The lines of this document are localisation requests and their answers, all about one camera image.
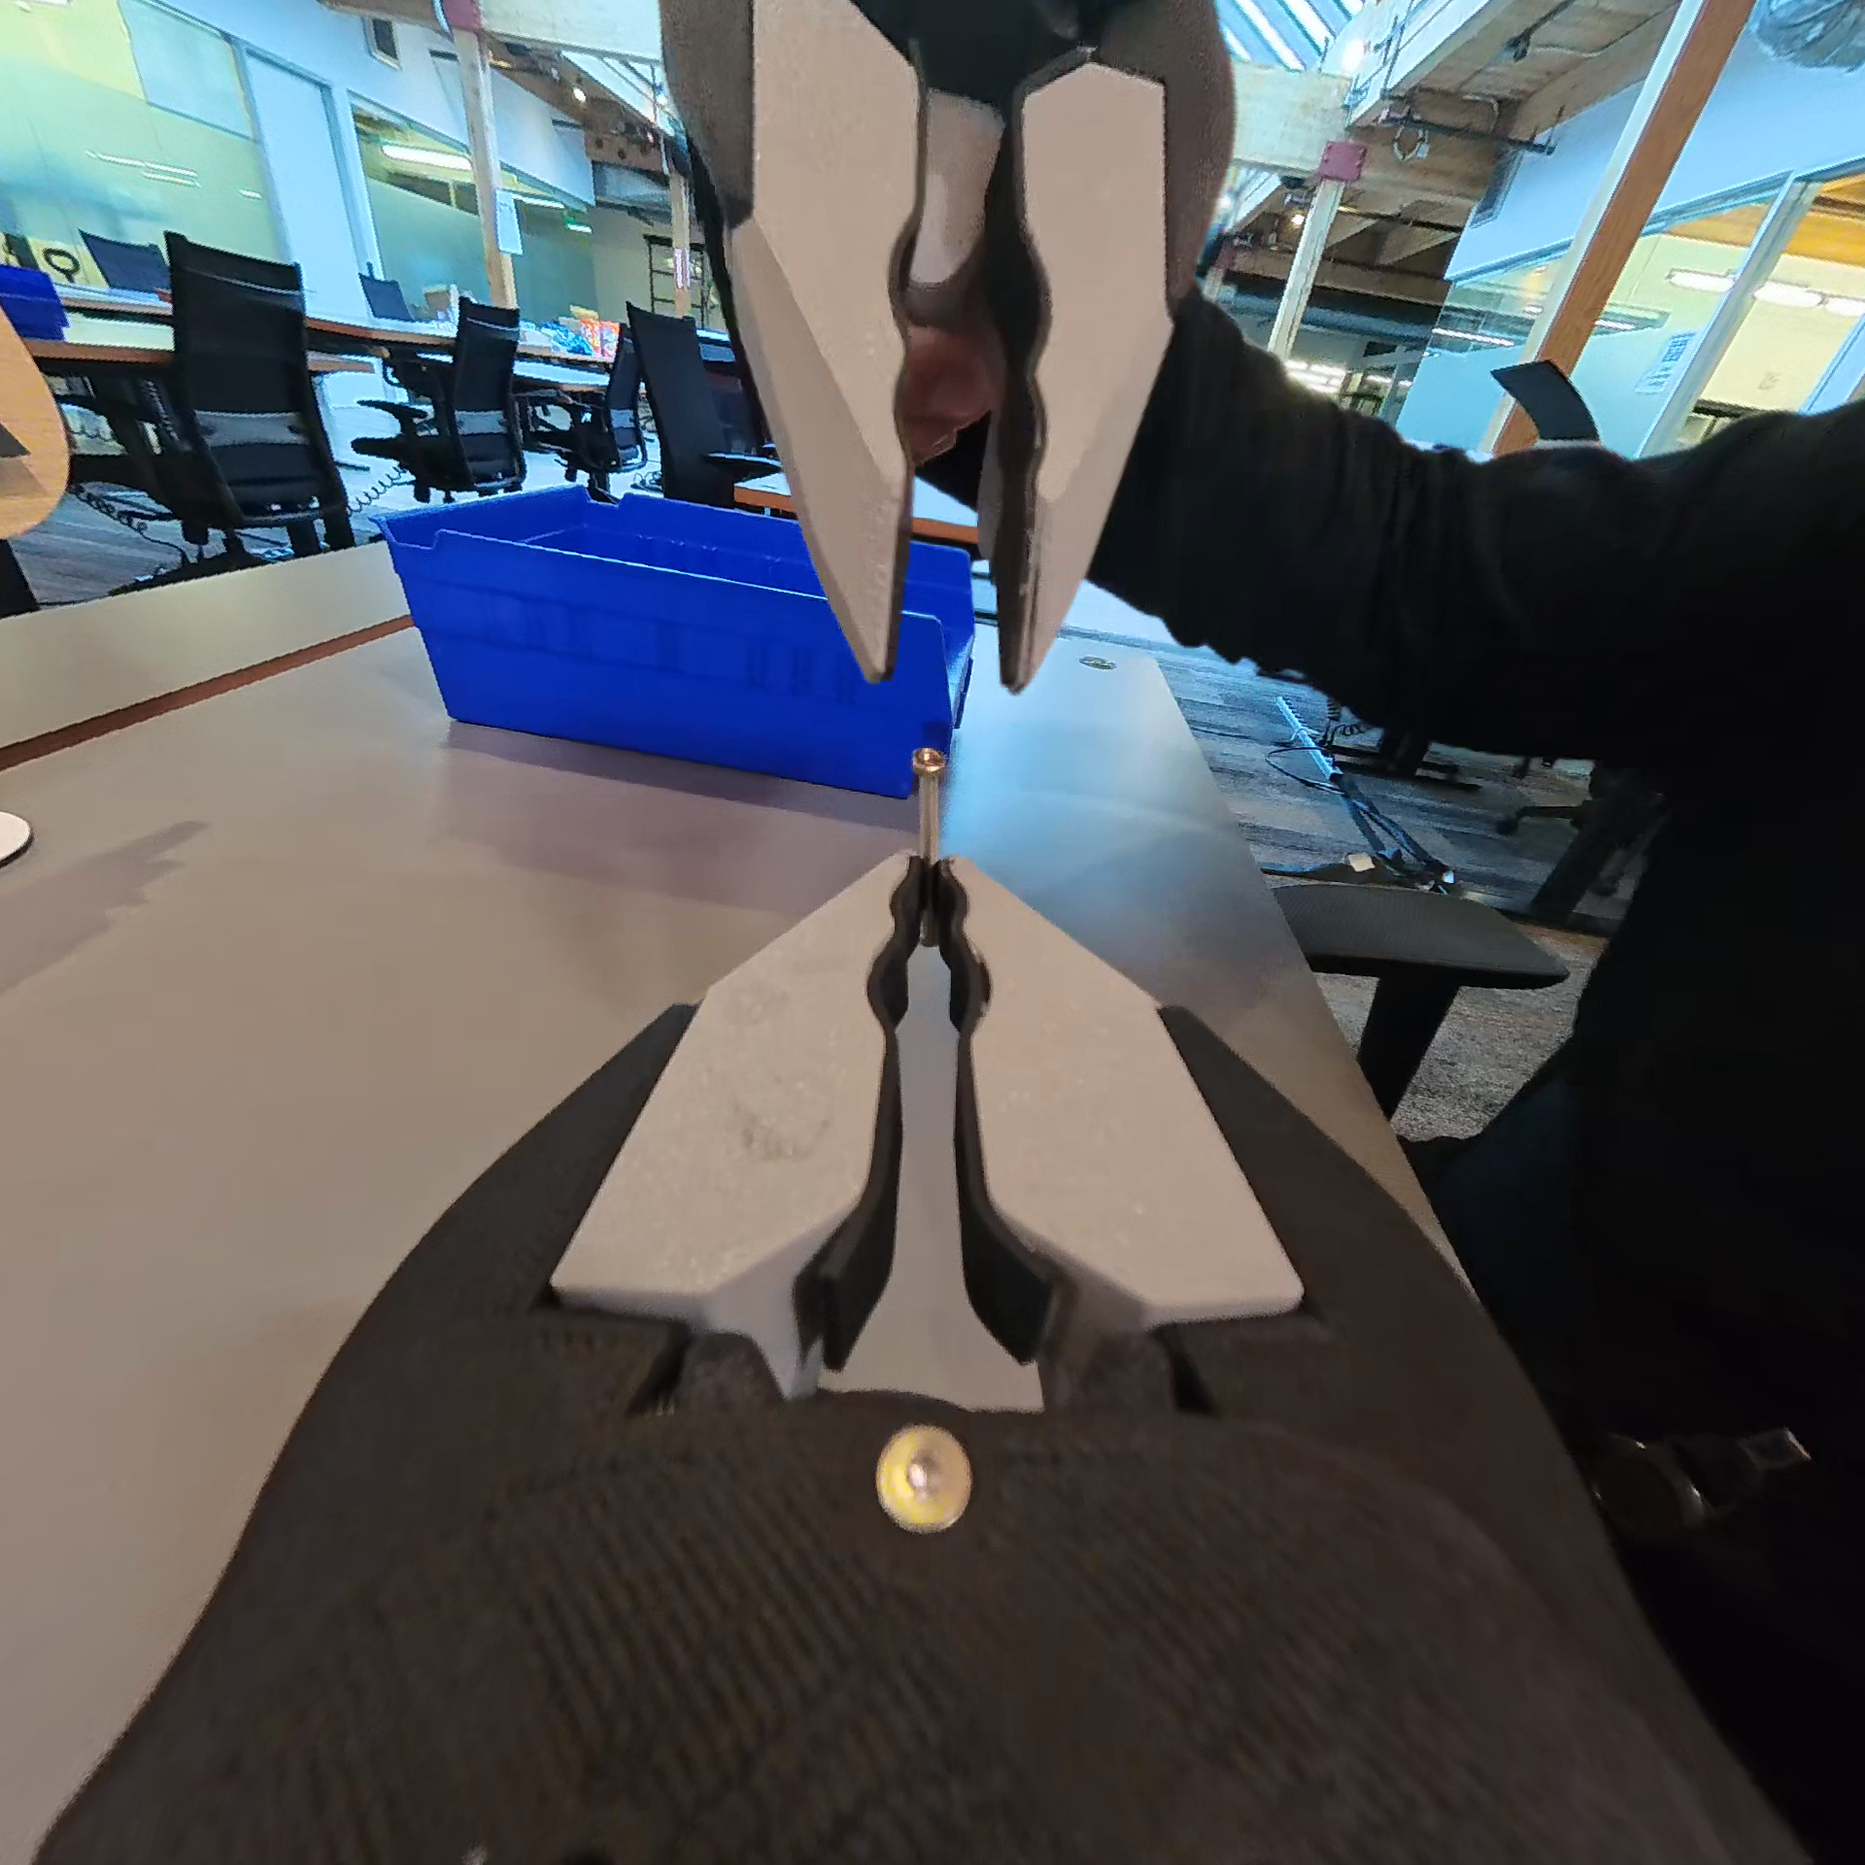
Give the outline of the blue plastic bin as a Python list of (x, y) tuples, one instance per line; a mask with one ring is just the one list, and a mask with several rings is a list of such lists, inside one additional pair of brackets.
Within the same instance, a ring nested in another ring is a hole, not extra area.
[(582, 485), (380, 519), (439, 698), (463, 725), (906, 798), (961, 722), (973, 590), (911, 546), (896, 673), (869, 683), (801, 523)]

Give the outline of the grey desk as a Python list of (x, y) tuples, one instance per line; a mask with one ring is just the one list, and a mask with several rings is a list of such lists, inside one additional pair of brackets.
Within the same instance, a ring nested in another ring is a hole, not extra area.
[(407, 615), (383, 543), (57, 605), (3, 623), (3, 746)]
[[(990, 627), (943, 842), (1189, 1005), (1436, 1246), (1153, 653)], [(170, 1662), (298, 1411), (435, 1219), (667, 1004), (915, 838), (912, 804), (468, 727), (414, 631), (6, 773), (3, 1857)], [(828, 1386), (1033, 1407), (961, 1289), (955, 1030), (904, 1019), (896, 1265)]]

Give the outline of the wooden column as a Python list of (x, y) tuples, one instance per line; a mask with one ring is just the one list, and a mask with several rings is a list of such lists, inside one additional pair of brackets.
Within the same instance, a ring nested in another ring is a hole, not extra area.
[(459, 95), (473, 163), (487, 300), (496, 307), (518, 308), (518, 278), (510, 253), (503, 248), (500, 235), (503, 161), (490, 90), (494, 71), (485, 54), (478, 16), (463, 12), (456, 20), (451, 12), (451, 39), (459, 64)]
[(1270, 319), (1269, 352), (1280, 360), (1294, 359), (1294, 341), (1315, 289), (1343, 195), (1363, 177), (1363, 163), (1366, 147), (1357, 139), (1334, 139), (1325, 146), (1291, 268)]

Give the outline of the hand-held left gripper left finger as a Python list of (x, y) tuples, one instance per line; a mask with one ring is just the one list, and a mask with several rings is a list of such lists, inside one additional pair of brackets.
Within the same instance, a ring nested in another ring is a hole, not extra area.
[(892, 1265), (896, 1023), (921, 857), (896, 852), (718, 980), (572, 1232), (552, 1291), (758, 1346), (785, 1395), (842, 1366)]

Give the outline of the white document stand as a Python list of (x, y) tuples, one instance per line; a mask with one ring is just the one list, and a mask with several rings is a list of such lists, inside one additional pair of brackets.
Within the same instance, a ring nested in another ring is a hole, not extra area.
[(35, 611), (13, 543), (43, 523), (63, 499), (69, 436), (27, 337), (3, 311), (3, 619)]

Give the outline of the wooden background desk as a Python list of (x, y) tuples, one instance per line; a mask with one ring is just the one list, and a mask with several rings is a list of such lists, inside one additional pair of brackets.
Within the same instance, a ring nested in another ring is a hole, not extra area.
[[(100, 294), (61, 300), (63, 322), (46, 308), (27, 307), (27, 322), (13, 330), (46, 376), (164, 373), (175, 360), (172, 308), (160, 298), (148, 305), (106, 305)], [(365, 371), (387, 360), (387, 342), (369, 326), (308, 318), (305, 350), (314, 376)]]

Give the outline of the thin metal screw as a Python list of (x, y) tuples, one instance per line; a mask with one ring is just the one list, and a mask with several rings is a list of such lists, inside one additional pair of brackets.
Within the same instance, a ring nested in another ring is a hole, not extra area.
[(942, 785), (948, 769), (946, 753), (921, 746), (912, 754), (916, 798), (916, 869), (918, 869), (918, 943), (939, 943), (936, 890), (939, 890), (939, 836), (942, 836)]

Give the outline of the person's right hand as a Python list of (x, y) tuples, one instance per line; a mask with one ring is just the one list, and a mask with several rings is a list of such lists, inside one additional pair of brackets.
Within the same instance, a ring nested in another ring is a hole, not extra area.
[(912, 322), (904, 341), (896, 414), (915, 467), (994, 416), (1006, 393), (1006, 353), (990, 318), (955, 326)]

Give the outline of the slanted wooden beam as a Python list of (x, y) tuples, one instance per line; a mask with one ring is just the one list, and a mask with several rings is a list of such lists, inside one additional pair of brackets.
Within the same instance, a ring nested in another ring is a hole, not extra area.
[(1574, 378), (1753, 9), (1751, 1), (1666, 5), (1636, 26), (1616, 28), (1594, 58), (1572, 61), (1570, 70), (1527, 95), (1515, 121), (1532, 131), (1582, 113), (1626, 87), (1634, 90), (1519, 360), (1549, 360)]

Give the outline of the black chair headrest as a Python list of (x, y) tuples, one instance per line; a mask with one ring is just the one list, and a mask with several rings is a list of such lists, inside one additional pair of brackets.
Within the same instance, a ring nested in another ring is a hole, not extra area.
[(1535, 446), (1597, 446), (1601, 442), (1597, 416), (1556, 360), (1517, 360), (1495, 367), (1493, 378), (1527, 416)]

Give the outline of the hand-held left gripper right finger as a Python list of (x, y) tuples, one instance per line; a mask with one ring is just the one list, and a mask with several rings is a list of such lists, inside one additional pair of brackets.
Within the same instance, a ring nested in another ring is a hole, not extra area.
[(1172, 1017), (969, 857), (936, 866), (960, 1035), (969, 1301), (1023, 1364), (1107, 1337), (1291, 1315), (1303, 1280)]

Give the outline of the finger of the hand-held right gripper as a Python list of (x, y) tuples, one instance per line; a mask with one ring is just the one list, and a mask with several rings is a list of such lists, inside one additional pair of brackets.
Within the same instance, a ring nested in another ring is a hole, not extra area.
[(816, 576), (861, 674), (896, 667), (912, 467), (896, 271), (921, 207), (916, 67), (855, 5), (750, 5), (735, 315)]
[(1103, 538), (1172, 336), (1165, 93), (1103, 61), (1017, 87), (987, 215), (1006, 381), (982, 540), (1004, 687), (1035, 679)]

